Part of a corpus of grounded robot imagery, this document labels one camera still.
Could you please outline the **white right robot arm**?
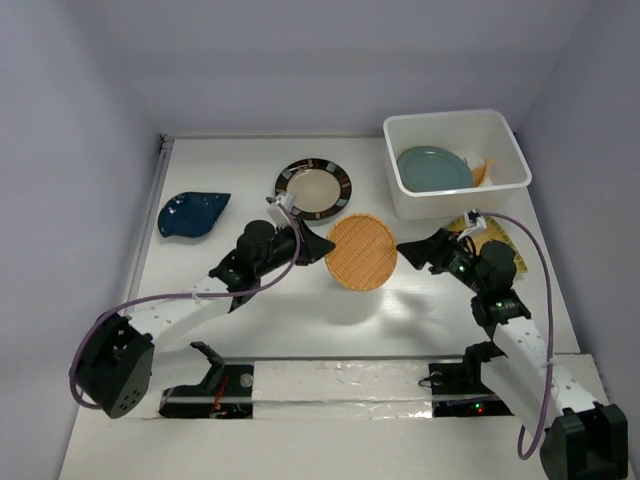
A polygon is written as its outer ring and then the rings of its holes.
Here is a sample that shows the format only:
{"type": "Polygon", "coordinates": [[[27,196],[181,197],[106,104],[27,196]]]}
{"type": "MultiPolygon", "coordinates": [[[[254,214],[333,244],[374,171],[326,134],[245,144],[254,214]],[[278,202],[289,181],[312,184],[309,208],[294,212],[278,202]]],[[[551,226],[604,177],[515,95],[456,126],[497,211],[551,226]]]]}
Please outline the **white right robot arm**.
{"type": "Polygon", "coordinates": [[[553,358],[553,335],[542,334],[513,288],[515,252],[501,241],[476,247],[459,232],[398,245],[417,270],[448,273],[473,292],[471,312],[487,341],[466,348],[461,361],[432,363],[424,378],[432,394],[456,403],[494,395],[532,436],[549,479],[625,479],[628,421],[605,405],[553,358]]]}

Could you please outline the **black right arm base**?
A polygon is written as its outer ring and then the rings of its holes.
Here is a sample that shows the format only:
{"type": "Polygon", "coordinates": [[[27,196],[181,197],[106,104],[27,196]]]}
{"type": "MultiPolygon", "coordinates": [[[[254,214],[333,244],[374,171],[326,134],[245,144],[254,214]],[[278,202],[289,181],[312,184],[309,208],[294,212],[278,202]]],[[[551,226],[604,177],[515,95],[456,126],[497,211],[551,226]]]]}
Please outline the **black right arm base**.
{"type": "Polygon", "coordinates": [[[432,395],[434,418],[512,416],[506,404],[481,381],[481,367],[505,354],[490,341],[466,348],[459,361],[431,362],[418,385],[432,395]]]}

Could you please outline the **fish shaped woven plate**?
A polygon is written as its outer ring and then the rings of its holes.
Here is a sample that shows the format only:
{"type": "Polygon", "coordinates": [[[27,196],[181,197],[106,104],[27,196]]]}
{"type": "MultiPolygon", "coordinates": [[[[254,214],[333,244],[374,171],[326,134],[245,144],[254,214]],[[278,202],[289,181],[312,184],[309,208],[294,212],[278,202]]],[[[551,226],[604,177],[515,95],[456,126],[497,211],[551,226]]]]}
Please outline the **fish shaped woven plate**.
{"type": "Polygon", "coordinates": [[[482,165],[472,170],[472,186],[474,188],[479,188],[484,185],[494,163],[495,160],[493,158],[488,158],[482,165]]]}

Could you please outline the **grey blue round plate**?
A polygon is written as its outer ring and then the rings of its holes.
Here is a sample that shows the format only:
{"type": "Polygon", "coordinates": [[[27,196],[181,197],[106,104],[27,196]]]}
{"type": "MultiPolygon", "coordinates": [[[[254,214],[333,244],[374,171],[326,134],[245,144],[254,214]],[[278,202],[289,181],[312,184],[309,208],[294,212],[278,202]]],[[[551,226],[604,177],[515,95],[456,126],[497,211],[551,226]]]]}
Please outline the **grey blue round plate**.
{"type": "Polygon", "coordinates": [[[472,171],[467,162],[453,152],[434,146],[405,150],[397,158],[400,179],[414,193],[471,188],[472,171]]]}

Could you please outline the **round orange woven plate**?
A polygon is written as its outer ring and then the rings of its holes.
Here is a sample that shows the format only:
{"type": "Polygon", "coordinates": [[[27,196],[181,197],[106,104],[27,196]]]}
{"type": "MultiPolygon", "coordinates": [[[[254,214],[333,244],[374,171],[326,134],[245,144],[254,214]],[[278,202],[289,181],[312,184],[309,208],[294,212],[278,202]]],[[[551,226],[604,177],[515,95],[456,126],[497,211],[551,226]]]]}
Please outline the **round orange woven plate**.
{"type": "Polygon", "coordinates": [[[338,220],[327,239],[335,244],[325,257],[327,269],[347,289],[359,292],[377,289],[396,268],[394,234],[374,215],[355,213],[338,220]]]}

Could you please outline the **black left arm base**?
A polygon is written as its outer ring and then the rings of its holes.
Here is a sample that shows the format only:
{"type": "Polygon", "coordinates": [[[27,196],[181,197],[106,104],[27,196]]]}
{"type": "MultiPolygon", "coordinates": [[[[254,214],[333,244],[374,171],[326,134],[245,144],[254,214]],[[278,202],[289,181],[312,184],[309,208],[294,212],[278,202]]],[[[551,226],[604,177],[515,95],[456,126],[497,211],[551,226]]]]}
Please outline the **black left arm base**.
{"type": "Polygon", "coordinates": [[[159,415],[167,419],[251,419],[254,365],[228,364],[201,341],[190,346],[206,357],[209,369],[197,384],[165,389],[159,415]]]}

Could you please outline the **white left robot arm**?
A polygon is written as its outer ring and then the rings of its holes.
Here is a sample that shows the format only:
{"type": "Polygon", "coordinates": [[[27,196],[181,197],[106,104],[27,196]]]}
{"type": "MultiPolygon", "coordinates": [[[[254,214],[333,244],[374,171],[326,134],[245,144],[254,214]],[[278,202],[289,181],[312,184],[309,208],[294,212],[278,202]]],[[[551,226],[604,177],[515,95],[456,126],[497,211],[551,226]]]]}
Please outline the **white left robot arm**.
{"type": "Polygon", "coordinates": [[[69,370],[72,397],[111,419],[145,396],[155,353],[217,317],[228,315],[276,285],[296,266],[308,266],[335,248],[304,221],[276,227],[248,223],[236,246],[190,291],[129,301],[101,314],[81,340],[69,370]]]}

